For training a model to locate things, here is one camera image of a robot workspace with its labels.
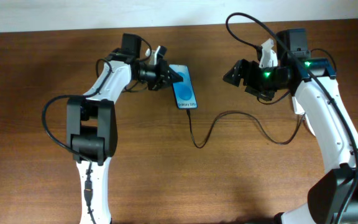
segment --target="smartphone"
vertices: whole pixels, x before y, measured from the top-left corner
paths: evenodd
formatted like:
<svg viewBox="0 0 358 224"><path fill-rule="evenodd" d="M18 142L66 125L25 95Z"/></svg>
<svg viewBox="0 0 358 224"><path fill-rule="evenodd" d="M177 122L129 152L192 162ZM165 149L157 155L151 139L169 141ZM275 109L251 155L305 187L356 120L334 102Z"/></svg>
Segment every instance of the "smartphone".
<svg viewBox="0 0 358 224"><path fill-rule="evenodd" d="M183 82L177 82L173 85L173 93L175 94L176 103L179 109L196 109L197 101L194 94L193 85L189 69L186 65L170 65L173 71L183 77Z"/></svg>

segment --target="wooden surface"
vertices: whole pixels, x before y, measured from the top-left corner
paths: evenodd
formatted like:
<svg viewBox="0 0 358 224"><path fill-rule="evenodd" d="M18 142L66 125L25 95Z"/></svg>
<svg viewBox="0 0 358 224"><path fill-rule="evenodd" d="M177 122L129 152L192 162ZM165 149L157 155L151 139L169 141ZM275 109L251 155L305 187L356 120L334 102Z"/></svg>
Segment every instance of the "wooden surface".
<svg viewBox="0 0 358 224"><path fill-rule="evenodd" d="M268 25L275 32L305 27L310 49L332 53L342 99L358 130L358 20ZM233 29L255 44L269 38L255 24ZM223 25L0 34L0 223L79 223L75 162L43 131L41 110L53 96L88 90L96 79L96 59L120 46L123 32L166 46L170 63L188 65L199 105L192 114L197 141L226 110L253 114L274 139L292 134L297 116L289 98L261 105L244 87L222 81L236 60L256 59L254 49L234 40ZM323 176L318 144L304 126L290 145L278 146L249 118L230 116L218 123L206 147L197 149L171 89L125 93L116 115L109 207L120 223L270 217L305 203ZM48 123L65 139L64 101L50 108Z"/></svg>

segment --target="blue circle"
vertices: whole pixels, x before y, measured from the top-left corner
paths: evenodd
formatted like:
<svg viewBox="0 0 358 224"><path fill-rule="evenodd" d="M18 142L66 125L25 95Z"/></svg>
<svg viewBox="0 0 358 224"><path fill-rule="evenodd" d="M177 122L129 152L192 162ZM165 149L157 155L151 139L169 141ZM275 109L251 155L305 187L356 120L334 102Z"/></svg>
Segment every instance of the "blue circle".
<svg viewBox="0 0 358 224"><path fill-rule="evenodd" d="M178 83L175 87L179 98L183 100L190 100L191 99L191 90L186 85L182 83Z"/></svg>

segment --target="black and white robotic arm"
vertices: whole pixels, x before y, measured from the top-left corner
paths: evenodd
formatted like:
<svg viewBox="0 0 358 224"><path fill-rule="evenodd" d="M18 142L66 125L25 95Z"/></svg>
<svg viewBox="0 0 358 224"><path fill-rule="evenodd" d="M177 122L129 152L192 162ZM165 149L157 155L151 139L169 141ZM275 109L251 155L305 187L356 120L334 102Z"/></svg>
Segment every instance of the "black and white robotic arm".
<svg viewBox="0 0 358 224"><path fill-rule="evenodd" d="M223 80L239 86L241 79L246 92L263 100L272 100L274 93L288 89L293 95L295 109L306 113L307 122L314 131L323 156L325 176L308 193L308 202L301 207L279 213L274 224L334 223L346 195L354 181L356 157L352 141L332 102L344 117L358 149L358 133L343 105L336 81L336 72L326 58L311 58L304 29L279 32L281 39L292 53L278 46L281 65L272 48L272 40L262 44L260 63L239 60ZM295 56L304 63L299 65ZM313 72L334 100L330 100L306 69ZM358 223L358 184L341 215L343 223Z"/></svg>
<svg viewBox="0 0 358 224"><path fill-rule="evenodd" d="M163 59L165 47L149 49L150 62L139 60L141 37L124 34L120 49L104 61L103 71L92 88L67 103L67 145L92 162L74 155L81 178L82 216L80 224L108 224L111 214L108 205L108 170L117 146L117 126L114 104L131 80L147 83L149 90L159 90L182 82ZM97 119L97 127L83 126L81 121Z"/></svg>

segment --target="white arm segment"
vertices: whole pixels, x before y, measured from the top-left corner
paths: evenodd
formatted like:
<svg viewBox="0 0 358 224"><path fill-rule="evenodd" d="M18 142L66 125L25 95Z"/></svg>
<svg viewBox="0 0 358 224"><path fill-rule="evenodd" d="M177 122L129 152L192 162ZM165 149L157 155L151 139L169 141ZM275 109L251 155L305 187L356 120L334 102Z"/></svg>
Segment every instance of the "white arm segment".
<svg viewBox="0 0 358 224"><path fill-rule="evenodd" d="M101 101L107 99L116 103L122 89L131 81L131 66L118 61L109 62L112 67L112 74L106 80L99 94L87 98L88 100ZM84 95L92 94L100 86L106 75L108 74L109 66L105 63L102 74L94 83L92 88ZM93 197L91 201L91 209L97 224L110 224L111 214L109 211L108 203L108 173L111 157L108 157L102 166L98 166L97 162L92 163L91 181L93 188ZM84 198L84 188L86 180L86 170L88 169L89 162L82 161L81 164L77 163L78 171L81 178L81 201L82 201L82 216L80 224L93 224L91 217L88 214L88 207L86 206Z"/></svg>
<svg viewBox="0 0 358 224"><path fill-rule="evenodd" d="M321 77L319 81L324 85L329 94L335 99L339 109L349 125L358 148L358 133L343 105L338 90L338 82L329 77ZM331 169L339 168L342 163L348 163L355 167L353 148L349 136L344 129L341 120L332 105L329 104L326 95L315 81L301 82L295 93L296 101L308 115L310 126L316 135L324 162L324 173ZM314 224L311 218L308 204L286 212L282 215L283 224Z"/></svg>
<svg viewBox="0 0 358 224"><path fill-rule="evenodd" d="M108 202L108 177L109 165L111 157L107 158L103 166L98 166L97 162L92 162L91 181L93 188L93 197L91 209L93 210L93 217L97 224L110 224L111 214ZM86 181L86 170L89 167L88 161L77 163L78 172L81 179L81 202L82 215L80 224L93 224L90 215L88 214L88 207L86 206L84 198L84 189Z"/></svg>

